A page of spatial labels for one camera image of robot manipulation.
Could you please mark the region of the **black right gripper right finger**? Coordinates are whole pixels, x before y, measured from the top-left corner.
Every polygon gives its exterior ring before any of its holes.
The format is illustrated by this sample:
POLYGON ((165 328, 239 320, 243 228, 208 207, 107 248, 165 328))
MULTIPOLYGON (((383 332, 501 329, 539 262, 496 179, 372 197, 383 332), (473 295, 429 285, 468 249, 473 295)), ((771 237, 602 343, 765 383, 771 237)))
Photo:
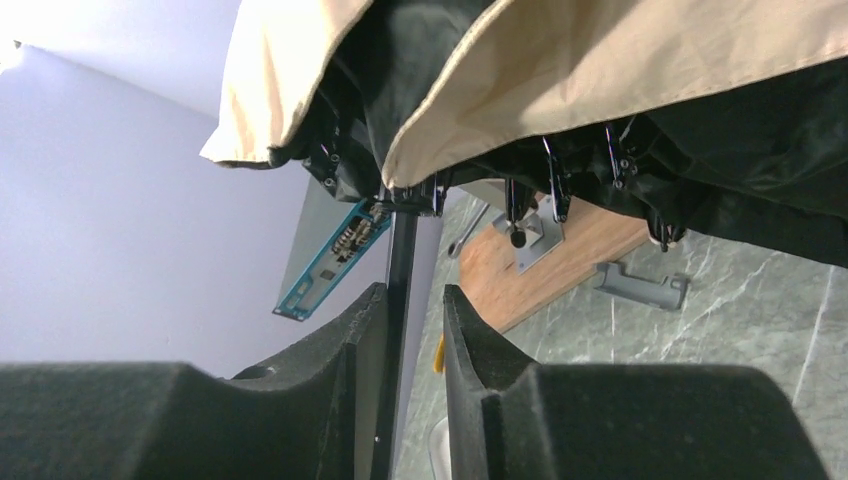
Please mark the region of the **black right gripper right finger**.
POLYGON ((543 364, 444 290, 456 479, 824 479, 778 385, 749 367, 543 364))

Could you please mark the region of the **beige umbrella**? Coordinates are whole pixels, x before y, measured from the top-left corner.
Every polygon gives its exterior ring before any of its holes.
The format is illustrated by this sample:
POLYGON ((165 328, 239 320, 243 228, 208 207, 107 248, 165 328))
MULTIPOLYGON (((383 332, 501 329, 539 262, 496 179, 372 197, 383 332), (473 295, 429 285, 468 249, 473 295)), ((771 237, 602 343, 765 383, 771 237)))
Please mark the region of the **beige umbrella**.
POLYGON ((433 213, 501 177, 847 263, 843 1, 245 1, 202 155, 433 213))

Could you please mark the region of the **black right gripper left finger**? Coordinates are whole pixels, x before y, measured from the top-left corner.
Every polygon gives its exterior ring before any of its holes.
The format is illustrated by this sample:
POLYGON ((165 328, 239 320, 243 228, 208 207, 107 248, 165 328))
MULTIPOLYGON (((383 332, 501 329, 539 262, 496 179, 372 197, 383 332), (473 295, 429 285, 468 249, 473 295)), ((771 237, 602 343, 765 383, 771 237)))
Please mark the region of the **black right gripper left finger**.
POLYGON ((232 379, 187 363, 1 368, 5 479, 366 479, 386 287, 232 379))

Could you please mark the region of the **beige umbrella case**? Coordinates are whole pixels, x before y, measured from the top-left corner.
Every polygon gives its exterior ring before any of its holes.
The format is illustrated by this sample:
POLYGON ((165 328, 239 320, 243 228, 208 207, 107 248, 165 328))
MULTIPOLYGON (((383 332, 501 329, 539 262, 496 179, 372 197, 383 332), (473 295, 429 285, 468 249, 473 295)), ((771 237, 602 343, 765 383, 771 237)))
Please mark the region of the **beige umbrella case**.
POLYGON ((451 449, 448 418, 438 421, 428 440, 430 465, 435 480, 451 480, 451 449))

